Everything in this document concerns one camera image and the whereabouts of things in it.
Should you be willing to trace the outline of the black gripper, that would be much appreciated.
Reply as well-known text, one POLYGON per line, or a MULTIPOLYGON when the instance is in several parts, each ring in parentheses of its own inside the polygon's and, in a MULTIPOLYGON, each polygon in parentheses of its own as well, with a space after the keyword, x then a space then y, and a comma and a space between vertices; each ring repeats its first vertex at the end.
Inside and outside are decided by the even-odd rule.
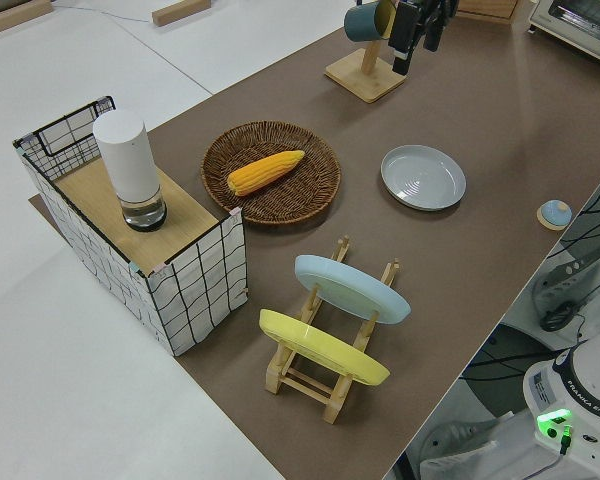
MULTIPOLYGON (((394 51, 392 70, 402 76, 406 76, 410 67, 413 51, 413 39, 417 25, 422 25, 427 19, 427 1, 398 2, 393 27, 388 45, 394 51)), ((439 1, 434 12, 429 17, 424 48, 429 51, 437 51, 442 33, 448 23, 451 14, 451 2, 439 1)))

